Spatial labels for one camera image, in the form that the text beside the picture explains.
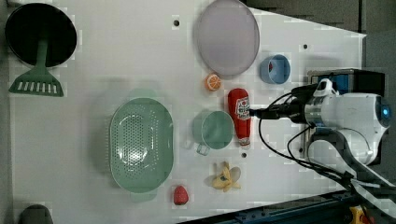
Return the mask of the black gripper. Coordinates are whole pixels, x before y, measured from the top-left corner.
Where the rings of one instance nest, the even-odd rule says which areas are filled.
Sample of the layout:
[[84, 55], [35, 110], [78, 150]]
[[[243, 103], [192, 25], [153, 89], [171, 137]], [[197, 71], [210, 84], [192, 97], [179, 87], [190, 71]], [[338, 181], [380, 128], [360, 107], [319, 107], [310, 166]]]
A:
[[258, 119], [287, 118], [294, 123], [307, 123], [304, 109], [313, 97], [317, 84], [297, 87], [268, 105], [266, 108], [249, 109], [249, 115]]

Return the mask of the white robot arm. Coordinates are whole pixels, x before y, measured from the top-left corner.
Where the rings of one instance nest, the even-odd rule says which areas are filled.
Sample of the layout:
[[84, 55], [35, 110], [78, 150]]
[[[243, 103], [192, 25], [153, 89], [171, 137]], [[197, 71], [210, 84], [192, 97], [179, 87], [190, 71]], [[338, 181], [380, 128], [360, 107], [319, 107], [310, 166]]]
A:
[[292, 89], [265, 108], [248, 113], [259, 120], [287, 118], [313, 133], [299, 159], [284, 157], [315, 171], [360, 197], [387, 217], [395, 217], [395, 185], [369, 167], [391, 121], [385, 99], [373, 93], [341, 94], [323, 78]]

